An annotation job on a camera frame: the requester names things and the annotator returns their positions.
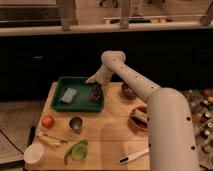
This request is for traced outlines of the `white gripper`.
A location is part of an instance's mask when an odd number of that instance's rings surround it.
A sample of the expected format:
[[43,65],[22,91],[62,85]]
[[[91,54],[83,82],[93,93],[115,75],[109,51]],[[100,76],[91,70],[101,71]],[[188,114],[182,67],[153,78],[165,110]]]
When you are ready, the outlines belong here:
[[105,65],[101,65],[101,67],[97,70],[97,72],[89,77],[85,83],[99,83],[101,85],[106,85],[111,81],[113,72],[107,68]]

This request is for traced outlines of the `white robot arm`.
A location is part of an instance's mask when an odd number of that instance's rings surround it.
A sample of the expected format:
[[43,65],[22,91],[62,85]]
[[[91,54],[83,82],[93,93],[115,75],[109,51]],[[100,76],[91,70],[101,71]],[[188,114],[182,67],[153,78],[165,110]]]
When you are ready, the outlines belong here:
[[105,51],[87,83],[106,85],[116,73],[147,104],[151,171],[200,171],[189,104],[176,89],[163,88],[125,64],[122,51]]

